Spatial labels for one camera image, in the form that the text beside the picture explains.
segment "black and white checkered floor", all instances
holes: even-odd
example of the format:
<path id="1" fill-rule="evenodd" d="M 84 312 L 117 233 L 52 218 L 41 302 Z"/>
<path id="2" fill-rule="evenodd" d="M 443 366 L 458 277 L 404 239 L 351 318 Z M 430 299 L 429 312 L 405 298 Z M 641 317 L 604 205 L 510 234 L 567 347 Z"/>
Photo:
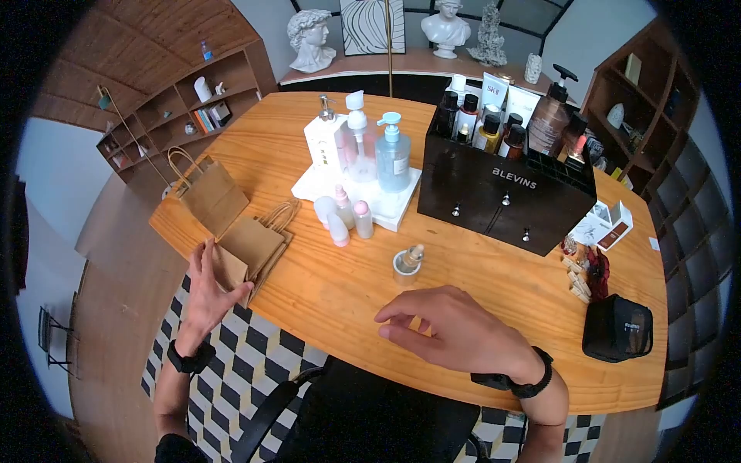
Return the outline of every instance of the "black and white checkered floor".
<path id="1" fill-rule="evenodd" d="M 142 388 L 153 397 L 162 359 L 180 327 L 182 308 L 187 303 L 190 278 L 186 275 L 165 314 L 162 327 L 142 375 Z M 231 448 L 250 425 L 257 407 L 278 383 L 293 378 L 300 371 L 322 366 L 323 353 L 281 330 L 259 314 L 234 306 L 224 321 L 214 329 L 209 342 L 216 357 L 190 384 L 188 415 L 190 434 L 213 463 L 231 462 Z M 272 459 L 293 426 L 301 399 L 310 386 L 304 384 L 262 441 L 252 462 Z M 514 462 L 522 432 L 522 418 L 494 408 L 482 408 L 473 429 L 489 447 L 491 461 Z M 563 463 L 586 463 L 599 439 L 605 415 L 569 416 L 564 433 Z M 456 463 L 474 463 L 473 446 L 461 449 Z"/>

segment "hand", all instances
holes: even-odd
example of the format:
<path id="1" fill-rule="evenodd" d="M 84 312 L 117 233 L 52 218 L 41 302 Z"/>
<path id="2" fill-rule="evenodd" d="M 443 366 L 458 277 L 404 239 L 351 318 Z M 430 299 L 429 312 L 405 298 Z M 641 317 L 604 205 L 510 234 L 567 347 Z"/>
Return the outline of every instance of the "hand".
<path id="1" fill-rule="evenodd" d="M 417 331 L 409 324 L 422 319 Z M 517 384 L 535 384 L 545 372 L 530 343 L 456 287 L 405 291 L 383 307 L 375 319 L 389 324 L 379 335 L 449 370 L 503 373 Z M 431 327 L 431 335 L 424 333 Z"/>
<path id="2" fill-rule="evenodd" d="M 230 293 L 219 288 L 213 275 L 213 238 L 196 246 L 188 260 L 190 298 L 187 315 L 175 343 L 181 356 L 192 356 L 229 309 L 243 300 L 255 286 L 252 282 L 245 282 Z"/>

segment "wooden ceiling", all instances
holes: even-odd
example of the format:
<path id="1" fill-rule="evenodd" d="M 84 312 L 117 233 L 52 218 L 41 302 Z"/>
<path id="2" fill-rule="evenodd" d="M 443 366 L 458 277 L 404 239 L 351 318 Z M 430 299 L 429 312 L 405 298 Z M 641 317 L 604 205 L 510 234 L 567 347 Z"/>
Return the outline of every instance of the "wooden ceiling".
<path id="1" fill-rule="evenodd" d="M 98 0 L 49 69 L 32 116 L 104 131 L 113 105 L 123 114 L 203 62 L 201 40 L 215 55 L 258 40 L 229 0 Z"/>

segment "white plaster bust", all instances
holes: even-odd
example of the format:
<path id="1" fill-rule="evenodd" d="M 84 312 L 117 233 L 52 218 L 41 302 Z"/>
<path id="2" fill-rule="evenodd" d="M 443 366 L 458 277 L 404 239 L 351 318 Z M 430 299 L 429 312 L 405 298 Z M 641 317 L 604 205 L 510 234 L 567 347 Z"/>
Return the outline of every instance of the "white plaster bust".
<path id="1" fill-rule="evenodd" d="M 437 44 L 433 52 L 440 58 L 455 59 L 453 50 L 462 46 L 471 37 L 471 26 L 456 16 L 461 7 L 461 0 L 436 0 L 435 7 L 440 13 L 422 20 L 422 32 L 427 39 Z"/>
<path id="2" fill-rule="evenodd" d="M 332 64 L 337 52 L 322 46 L 327 43 L 327 18 L 331 16 L 327 10 L 301 10 L 290 19 L 290 45 L 299 54 L 290 64 L 293 69 L 311 74 Z"/>

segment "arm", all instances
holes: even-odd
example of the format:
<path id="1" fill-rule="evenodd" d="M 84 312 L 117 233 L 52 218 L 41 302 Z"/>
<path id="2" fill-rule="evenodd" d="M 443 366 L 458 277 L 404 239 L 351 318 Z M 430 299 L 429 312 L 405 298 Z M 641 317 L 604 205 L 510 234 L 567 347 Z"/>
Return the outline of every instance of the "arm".
<path id="1" fill-rule="evenodd" d="M 213 239 L 199 244 L 189 261 L 190 298 L 175 340 L 175 350 L 181 357 L 194 356 L 208 333 L 254 287 L 251 282 L 245 282 L 231 293 L 219 288 L 213 276 Z M 167 434 L 190 438 L 185 427 L 189 392 L 190 375 L 178 373 L 165 360 L 154 392 L 154 422 L 160 439 Z"/>
<path id="2" fill-rule="evenodd" d="M 409 328 L 415 316 L 418 330 Z M 503 373 L 517 384 L 536 384 L 545 373 L 541 358 L 519 331 L 487 312 L 468 293 L 444 286 L 407 291 L 383 307 L 379 335 L 427 362 L 468 373 Z M 431 335 L 423 333 L 430 329 Z M 556 369 L 537 396 L 520 401 L 530 418 L 522 463 L 560 462 L 568 415 L 568 388 Z"/>

